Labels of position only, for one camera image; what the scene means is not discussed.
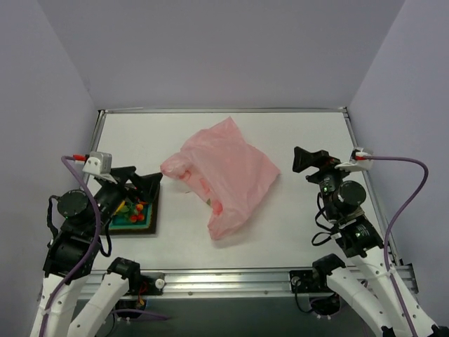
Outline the red orange fake fruit bunch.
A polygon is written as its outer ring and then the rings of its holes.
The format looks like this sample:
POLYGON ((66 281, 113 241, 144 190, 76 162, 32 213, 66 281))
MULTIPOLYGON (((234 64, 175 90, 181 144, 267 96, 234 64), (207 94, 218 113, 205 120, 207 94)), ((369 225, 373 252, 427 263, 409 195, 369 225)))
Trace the red orange fake fruit bunch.
POLYGON ((126 202, 121 210, 120 214, 130 223, 136 223, 145 219, 145 207, 146 203, 139 201, 137 203, 126 202))

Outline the pink plastic bag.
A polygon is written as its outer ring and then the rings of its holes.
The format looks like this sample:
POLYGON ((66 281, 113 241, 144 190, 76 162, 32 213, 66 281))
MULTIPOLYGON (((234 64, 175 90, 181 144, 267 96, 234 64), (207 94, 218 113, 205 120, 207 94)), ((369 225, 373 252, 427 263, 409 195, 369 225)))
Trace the pink plastic bag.
POLYGON ((213 240, 239 230, 281 173, 266 154, 246 142, 231 117, 195 133, 160 169, 211 207, 208 232, 213 240))

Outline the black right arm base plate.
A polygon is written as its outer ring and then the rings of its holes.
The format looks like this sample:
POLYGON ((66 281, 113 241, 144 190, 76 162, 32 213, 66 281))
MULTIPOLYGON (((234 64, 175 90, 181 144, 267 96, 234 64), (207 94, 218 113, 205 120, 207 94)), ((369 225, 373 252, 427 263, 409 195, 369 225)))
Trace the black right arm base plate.
POLYGON ((351 270, 347 267, 338 267, 333 270, 324 270, 323 268, 306 269, 306 270, 291 270, 290 289, 292 293, 332 293, 328 288, 327 278, 336 276, 340 273, 340 278, 349 276, 351 270))

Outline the yellow fake fruit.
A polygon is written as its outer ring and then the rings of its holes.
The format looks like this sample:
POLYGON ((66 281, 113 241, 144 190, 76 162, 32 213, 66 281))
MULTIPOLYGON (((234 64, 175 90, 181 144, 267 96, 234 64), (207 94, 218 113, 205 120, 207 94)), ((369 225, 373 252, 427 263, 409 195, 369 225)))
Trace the yellow fake fruit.
POLYGON ((114 213, 120 212, 121 209, 122 209, 125 205, 126 205, 126 201, 123 200, 123 201, 120 203, 120 205, 117 207, 117 209, 115 210, 114 213))

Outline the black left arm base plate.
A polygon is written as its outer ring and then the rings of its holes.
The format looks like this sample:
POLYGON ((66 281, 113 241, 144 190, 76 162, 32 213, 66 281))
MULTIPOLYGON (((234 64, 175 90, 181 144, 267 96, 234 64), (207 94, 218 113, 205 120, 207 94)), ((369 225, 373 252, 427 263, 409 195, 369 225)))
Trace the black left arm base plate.
POLYGON ((162 272, 142 273, 138 277, 137 295, 161 296, 166 285, 166 276, 162 272))

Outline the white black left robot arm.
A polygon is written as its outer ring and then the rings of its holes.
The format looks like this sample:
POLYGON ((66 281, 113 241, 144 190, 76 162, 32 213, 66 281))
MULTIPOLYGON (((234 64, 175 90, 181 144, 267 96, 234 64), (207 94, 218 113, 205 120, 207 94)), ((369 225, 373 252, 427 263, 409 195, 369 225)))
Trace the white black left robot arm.
POLYGON ((43 284, 32 336, 95 336, 113 313, 122 296, 160 295, 165 285, 161 273, 144 276, 140 264, 115 258, 97 291, 79 314, 74 314, 81 290, 88 281, 102 245, 101 232, 125 201, 156 203, 161 173, 139 176, 134 166, 112 169, 112 181, 101 180, 91 194, 87 187, 58 197, 64 217, 60 229, 48 220, 53 240, 43 266, 43 284))

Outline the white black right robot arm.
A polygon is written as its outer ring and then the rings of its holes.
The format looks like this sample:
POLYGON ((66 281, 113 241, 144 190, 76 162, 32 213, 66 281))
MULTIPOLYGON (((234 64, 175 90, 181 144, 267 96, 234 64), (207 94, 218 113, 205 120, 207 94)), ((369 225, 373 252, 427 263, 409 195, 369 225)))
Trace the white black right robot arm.
POLYGON ((447 336, 448 328, 422 309, 392 263, 388 252, 392 227, 379 234, 362 209, 365 188, 347 180, 350 173, 368 171, 374 161, 385 160, 386 156, 375 156, 360 147, 352 150, 346 162, 325 150, 309 152, 295 147, 293 172, 316 169, 306 180, 319 187, 322 207, 318 214, 332 225, 328 238, 358 268, 367 284, 357 280, 334 253, 313 262, 314 278, 320 287, 349 304, 376 336, 447 336))

